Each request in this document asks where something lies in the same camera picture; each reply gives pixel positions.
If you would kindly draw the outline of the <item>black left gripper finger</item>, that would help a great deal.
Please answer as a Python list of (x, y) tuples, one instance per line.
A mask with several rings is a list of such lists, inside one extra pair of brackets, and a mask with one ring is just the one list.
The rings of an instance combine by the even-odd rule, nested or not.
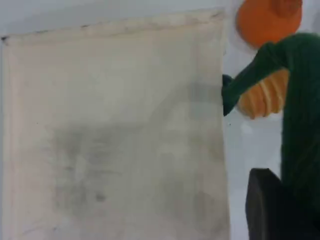
[(268, 168), (250, 170), (245, 214), (250, 240), (320, 238), (320, 227)]

